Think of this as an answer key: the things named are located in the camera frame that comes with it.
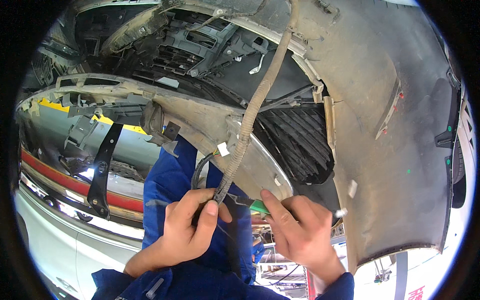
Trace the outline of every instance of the black metal bracket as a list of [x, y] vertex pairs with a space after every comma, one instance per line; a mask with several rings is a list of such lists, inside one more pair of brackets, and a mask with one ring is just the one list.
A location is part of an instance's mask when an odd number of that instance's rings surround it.
[[98, 217], [106, 220], [110, 219], [110, 210], [107, 203], [108, 170], [122, 128], [123, 124], [113, 123], [103, 139], [93, 162], [95, 172], [87, 195], [87, 201]]

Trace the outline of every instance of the red stripe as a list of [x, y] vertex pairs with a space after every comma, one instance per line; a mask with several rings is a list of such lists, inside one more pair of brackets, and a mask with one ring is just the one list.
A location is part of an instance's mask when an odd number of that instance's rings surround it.
[[[43, 176], [50, 178], [56, 183], [64, 186], [65, 189], [77, 192], [83, 196], [88, 195], [88, 190], [90, 189], [89, 184], [82, 182], [67, 174], [63, 174], [62, 172], [59, 172], [51, 168], [50, 166], [47, 166], [37, 158], [33, 157], [30, 153], [26, 152], [24, 149], [22, 149], [22, 161], [30, 165]], [[107, 202], [109, 205], [118, 206], [120, 208], [133, 210], [139, 213], [144, 212], [143, 201], [127, 196], [122, 196], [115, 192], [107, 192]]]

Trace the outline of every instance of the chain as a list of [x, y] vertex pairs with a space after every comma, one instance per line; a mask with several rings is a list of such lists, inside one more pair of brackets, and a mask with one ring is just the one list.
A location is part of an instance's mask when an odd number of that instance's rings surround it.
[[307, 299], [309, 299], [309, 294], [308, 294], [308, 278], [307, 278], [307, 268], [303, 267], [303, 277], [305, 278], [305, 295], [307, 296]]

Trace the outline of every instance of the fingers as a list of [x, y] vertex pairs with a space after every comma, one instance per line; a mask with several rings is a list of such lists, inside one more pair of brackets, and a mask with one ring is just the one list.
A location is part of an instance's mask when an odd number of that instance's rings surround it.
[[305, 196], [290, 197], [282, 201], [282, 205], [292, 211], [302, 227], [306, 229], [316, 228], [319, 225], [319, 217], [311, 204], [314, 203]]
[[272, 233], [275, 237], [275, 249], [283, 256], [289, 257], [290, 253], [288, 252], [288, 241], [287, 238], [282, 234], [282, 231], [278, 227], [277, 223], [271, 218], [271, 216], [265, 217], [265, 220], [272, 227]]
[[227, 206], [223, 202], [220, 203], [220, 205], [218, 206], [218, 216], [225, 223], [230, 223], [233, 220], [232, 215], [230, 214], [230, 211], [228, 210]]
[[200, 203], [204, 203], [213, 198], [215, 189], [199, 189], [188, 191], [178, 202], [169, 218], [172, 218], [180, 226], [189, 227], [192, 224], [193, 214]]
[[179, 203], [178, 201], [172, 202], [165, 207], [165, 219], [168, 217], [168, 215], [171, 214], [171, 212], [175, 209], [175, 207], [177, 207], [178, 203]]
[[200, 213], [197, 230], [195, 231], [191, 241], [193, 245], [195, 245], [195, 249], [203, 251], [201, 254], [203, 254], [208, 249], [208, 246], [210, 246], [213, 232], [216, 228], [217, 216], [217, 202], [215, 200], [208, 201]]
[[278, 229], [287, 240], [295, 240], [298, 237], [303, 236], [303, 229], [297, 221], [295, 221], [291, 213], [288, 212], [288, 210], [269, 190], [262, 190], [260, 196], [262, 197], [265, 206], [268, 208], [273, 220], [278, 225]]

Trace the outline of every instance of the white electrical connector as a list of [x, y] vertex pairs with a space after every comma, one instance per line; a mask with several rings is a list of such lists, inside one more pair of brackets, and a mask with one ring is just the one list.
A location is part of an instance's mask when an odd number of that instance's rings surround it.
[[341, 218], [348, 214], [348, 210], [346, 208], [339, 209], [335, 212], [335, 217]]
[[229, 155], [230, 152], [227, 150], [227, 143], [223, 142], [217, 145], [218, 150], [220, 151], [220, 155], [224, 157], [225, 155]]

